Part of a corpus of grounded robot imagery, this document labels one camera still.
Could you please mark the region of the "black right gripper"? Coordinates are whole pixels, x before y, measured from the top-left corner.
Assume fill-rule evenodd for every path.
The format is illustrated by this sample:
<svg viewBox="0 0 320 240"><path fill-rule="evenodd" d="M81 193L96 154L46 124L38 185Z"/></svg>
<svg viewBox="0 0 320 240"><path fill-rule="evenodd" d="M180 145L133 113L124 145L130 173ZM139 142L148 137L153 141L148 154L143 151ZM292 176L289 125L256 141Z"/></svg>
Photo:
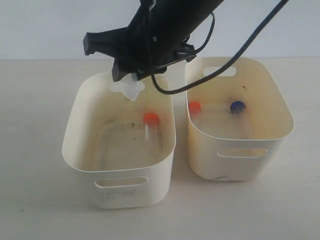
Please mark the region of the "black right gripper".
<svg viewBox="0 0 320 240"><path fill-rule="evenodd" d="M195 30L195 16L150 15L127 27L104 32L88 32L83 39L86 55L102 53L114 59L112 80L126 75L163 73L167 66L195 58L194 47L184 40Z"/></svg>

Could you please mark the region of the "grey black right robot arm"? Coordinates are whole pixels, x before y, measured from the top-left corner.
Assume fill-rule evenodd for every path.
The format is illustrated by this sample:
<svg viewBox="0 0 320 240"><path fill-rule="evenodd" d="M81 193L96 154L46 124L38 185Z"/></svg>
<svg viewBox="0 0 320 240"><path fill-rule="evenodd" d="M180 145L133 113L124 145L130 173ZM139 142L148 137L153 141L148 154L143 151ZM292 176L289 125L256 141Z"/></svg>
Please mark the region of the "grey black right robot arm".
<svg viewBox="0 0 320 240"><path fill-rule="evenodd" d="M129 74L138 80L163 74L168 66L197 56L200 50L187 43L188 37L220 4L220 0L142 0L128 26L86 33L84 53L112 57L114 82Z"/></svg>

